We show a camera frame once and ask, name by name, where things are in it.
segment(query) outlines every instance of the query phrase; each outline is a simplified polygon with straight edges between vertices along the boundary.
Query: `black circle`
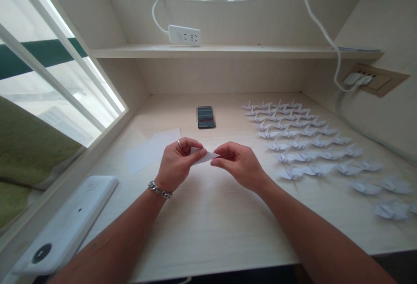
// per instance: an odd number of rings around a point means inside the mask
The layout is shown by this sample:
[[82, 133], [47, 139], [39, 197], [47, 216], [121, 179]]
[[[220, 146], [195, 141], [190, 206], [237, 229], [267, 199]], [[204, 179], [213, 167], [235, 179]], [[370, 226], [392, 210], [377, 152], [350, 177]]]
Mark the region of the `black circle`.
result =
[[51, 244], [46, 244], [39, 248], [37, 252], [33, 255], [32, 263], [36, 264], [38, 262], [41, 262], [49, 254], [51, 248]]

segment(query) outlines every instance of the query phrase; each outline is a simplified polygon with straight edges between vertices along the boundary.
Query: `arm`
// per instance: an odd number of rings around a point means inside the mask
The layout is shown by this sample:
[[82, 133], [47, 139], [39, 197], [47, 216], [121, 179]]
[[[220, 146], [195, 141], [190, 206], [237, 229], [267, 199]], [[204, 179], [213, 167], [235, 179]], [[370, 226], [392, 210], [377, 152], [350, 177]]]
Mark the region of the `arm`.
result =
[[[174, 192], [185, 180], [191, 165], [207, 153], [203, 145], [189, 138], [165, 148], [157, 187]], [[200, 148], [190, 155], [191, 146]], [[166, 199], [145, 190], [111, 225], [80, 251], [50, 282], [57, 283], [126, 283], [133, 271], [140, 250]]]
[[249, 147], [229, 142], [214, 152], [220, 157], [211, 165], [230, 172], [268, 205], [315, 283], [395, 283], [346, 235], [275, 184]]

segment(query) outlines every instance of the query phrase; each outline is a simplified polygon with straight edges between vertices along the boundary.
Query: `silver bracelet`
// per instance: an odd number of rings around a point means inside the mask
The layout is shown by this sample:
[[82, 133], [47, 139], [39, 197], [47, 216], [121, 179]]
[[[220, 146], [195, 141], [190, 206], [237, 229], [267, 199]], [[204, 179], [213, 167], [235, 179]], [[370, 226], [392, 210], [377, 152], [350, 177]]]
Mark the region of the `silver bracelet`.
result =
[[148, 188], [151, 190], [151, 191], [153, 191], [153, 192], [155, 192], [155, 193], [158, 193], [159, 195], [161, 195], [162, 197], [165, 197], [166, 199], [170, 199], [171, 197], [172, 197], [172, 193], [168, 193], [168, 192], [165, 192], [165, 191], [161, 191], [160, 189], [158, 189], [158, 187], [156, 186], [156, 184], [155, 184], [155, 181], [151, 181], [151, 182], [149, 182], [149, 184], [148, 184]]

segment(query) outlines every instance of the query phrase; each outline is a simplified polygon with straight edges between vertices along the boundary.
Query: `window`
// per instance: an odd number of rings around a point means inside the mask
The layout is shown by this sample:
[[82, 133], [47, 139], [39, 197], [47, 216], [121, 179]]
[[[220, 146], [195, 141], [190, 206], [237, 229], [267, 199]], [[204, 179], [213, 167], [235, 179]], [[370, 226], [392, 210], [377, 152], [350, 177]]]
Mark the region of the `window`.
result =
[[121, 102], [50, 0], [0, 0], [0, 8], [0, 96], [89, 146]]

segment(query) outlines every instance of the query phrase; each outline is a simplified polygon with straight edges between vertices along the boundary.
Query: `desk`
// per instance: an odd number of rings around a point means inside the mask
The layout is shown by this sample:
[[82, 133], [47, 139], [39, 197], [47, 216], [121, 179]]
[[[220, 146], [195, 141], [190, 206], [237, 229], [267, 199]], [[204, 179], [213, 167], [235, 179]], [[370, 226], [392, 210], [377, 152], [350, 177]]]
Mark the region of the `desk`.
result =
[[[373, 214], [388, 192], [366, 197], [348, 187], [348, 177], [334, 171], [326, 178], [304, 176], [299, 182], [277, 179], [284, 168], [267, 149], [267, 140], [256, 135], [254, 123], [240, 105], [252, 103], [303, 103], [311, 113], [352, 137], [364, 149], [363, 158], [385, 164], [384, 172], [366, 174], [382, 178], [400, 173], [417, 189], [416, 169], [380, 145], [348, 128], [336, 115], [302, 93], [160, 95], [150, 96], [136, 116], [92, 168], [90, 174], [115, 175], [120, 183], [91, 228], [83, 246], [116, 219], [146, 189], [159, 165], [149, 165], [131, 175], [125, 160], [129, 147], [154, 133], [181, 128], [181, 135], [199, 140], [209, 151], [227, 141], [252, 147], [264, 170], [289, 194], [340, 229], [369, 254], [417, 248], [417, 216], [393, 222]], [[196, 107], [213, 106], [216, 128], [198, 130]], [[415, 195], [400, 196], [404, 202]], [[226, 171], [209, 163], [191, 168], [186, 181], [168, 200], [150, 233], [132, 275], [132, 282], [155, 281], [297, 263], [291, 246], [262, 200], [241, 187]]]

